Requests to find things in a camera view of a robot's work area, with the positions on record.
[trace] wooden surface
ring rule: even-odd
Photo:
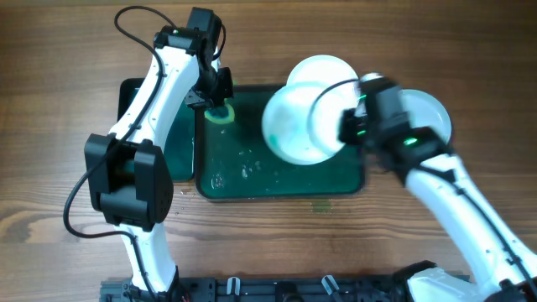
[[[283,82],[301,60],[336,55],[440,99],[473,179],[537,248],[537,19],[534,2],[356,1],[207,4],[227,26],[223,64],[239,84]],[[190,4],[155,6],[185,24]],[[130,274],[120,238],[78,240],[61,213],[85,171],[90,133],[107,133],[118,87],[144,76],[147,50],[113,27],[118,6],[0,9],[0,300],[93,301]],[[147,13],[123,26],[151,40]],[[212,204],[175,185],[169,245],[182,276],[391,273],[429,259],[469,273],[434,217],[390,174],[355,198]],[[87,187],[71,211],[110,229]]]

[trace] black cable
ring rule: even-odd
[[[220,55],[222,54],[222,50],[224,49],[224,45],[226,44],[226,27],[224,24],[222,24],[222,32],[224,33],[224,37],[222,38],[222,46],[220,46],[220,49],[216,53],[216,55],[212,56],[212,60],[216,60],[220,58]]]
[[[144,6],[126,7],[124,9],[120,10],[119,12],[117,12],[116,17],[114,18],[114,25],[116,26],[116,29],[119,30],[119,32],[121,32],[122,34],[126,35],[130,39],[138,42],[139,44],[141,44],[143,47],[145,47],[147,50],[149,50],[151,52],[151,54],[153,54],[153,56],[156,58],[157,63],[159,65],[159,73],[158,73],[158,76],[157,76],[157,82],[156,82],[156,84],[154,86],[153,91],[149,95],[148,100],[143,105],[142,110],[140,111],[140,113],[138,114],[138,116],[136,117],[134,122],[130,125],[130,128],[128,129],[127,133],[125,133],[125,135],[123,135],[123,137],[119,141],[117,141],[117,143],[115,143],[102,156],[101,160],[97,164],[95,164],[94,166],[90,167],[82,175],[82,177],[76,182],[75,186],[73,187],[73,190],[71,191],[71,193],[67,197],[67,201],[65,202],[63,220],[64,220],[65,229],[67,229],[67,231],[69,233],[71,233],[72,235],[80,237],[80,238],[93,239],[93,238],[101,238],[101,237],[108,237],[108,236],[114,236],[114,235],[124,235],[124,236],[128,237],[130,239],[130,241],[131,241],[131,244],[133,244],[134,255],[136,257],[136,262],[138,263],[140,273],[142,274],[143,282],[145,283],[145,286],[148,289],[149,295],[151,296],[151,298],[153,300],[155,300],[156,297],[155,297],[155,294],[153,292],[153,289],[151,288],[151,286],[149,284],[147,272],[145,271],[145,268],[144,268],[143,263],[142,263],[142,258],[140,256],[139,246],[136,243],[136,237],[133,234],[131,234],[129,232],[125,232],[125,231],[103,232],[103,233],[97,233],[97,234],[84,234],[82,232],[78,232],[77,230],[75,230],[72,227],[72,225],[70,224],[70,222],[69,222],[69,211],[70,211],[70,207],[71,207],[71,205],[73,203],[73,200],[75,199],[76,194],[78,193],[78,191],[80,190],[82,185],[86,182],[86,180],[96,171],[96,169],[99,168],[102,164],[104,164],[114,154],[116,154],[116,152],[119,150],[119,147],[123,143],[125,143],[127,141],[127,139],[134,133],[134,131],[136,131],[136,129],[138,128],[140,122],[143,119],[143,116],[145,115],[145,113],[147,112],[147,110],[151,106],[151,103],[152,103],[153,99],[157,95],[157,92],[159,91],[159,88],[160,88],[160,84],[162,83],[162,79],[164,78],[164,64],[162,63],[162,59],[160,58],[159,54],[157,54],[157,52],[151,46],[149,46],[147,43],[143,42],[141,39],[131,35],[128,32],[126,32],[117,23],[117,20],[119,19],[119,16],[121,16],[123,13],[125,13],[125,12],[127,12],[129,10],[133,10],[133,9],[142,9],[142,10],[150,11],[152,13],[156,13],[160,17],[162,17],[164,20],[166,20],[168,23],[170,23],[171,26],[175,27],[175,24],[168,17],[163,15],[161,12],[159,12],[159,11],[153,9],[153,8],[146,8]]]
[[[331,151],[326,151],[325,148],[322,146],[322,144],[320,144],[318,142],[318,140],[315,137],[315,135],[313,135],[313,118],[311,118],[313,116],[313,111],[315,110],[315,107],[317,106],[317,103],[319,102],[319,100],[326,93],[330,92],[331,90],[333,90],[333,89],[335,89],[335,88],[337,88],[337,87],[339,87],[341,85],[345,85],[347,83],[358,82],[358,81],[360,81],[360,80],[359,79],[349,79],[349,80],[344,80],[344,81],[337,82],[336,84],[334,84],[332,86],[329,86],[323,92],[321,92],[320,95],[317,96],[317,98],[311,104],[310,112],[308,113],[308,117],[307,117],[307,120],[306,120],[306,128],[307,128],[308,136],[310,137],[310,141],[325,154],[331,154]]]
[[[419,171],[426,172],[430,175],[437,176],[431,173],[427,168],[424,169],[424,167],[422,166],[418,166],[416,169]],[[535,286],[533,279],[531,278],[531,276],[529,276],[529,273],[524,267],[524,265],[522,265],[522,261],[520,260],[520,257],[516,253],[514,253],[513,249],[511,248],[511,246],[509,245],[505,237],[498,230],[498,228],[494,225],[494,222],[490,219],[490,217],[488,217],[487,213],[485,213],[485,211],[476,203],[475,200],[473,200],[473,198],[469,196],[469,194],[467,194],[467,192],[464,189],[462,189],[461,187],[459,187],[453,182],[450,182],[450,181],[446,181],[446,182],[450,184],[453,187],[453,189],[455,189],[455,192],[466,197],[466,199],[472,204],[472,206],[479,212],[479,214],[487,222],[488,226],[493,230],[494,235],[496,235],[498,240],[502,243],[503,250],[509,254],[513,263],[517,266],[521,274],[524,276],[524,279],[526,280],[526,283],[528,284],[529,289],[531,290],[533,296],[537,298],[537,286]]]

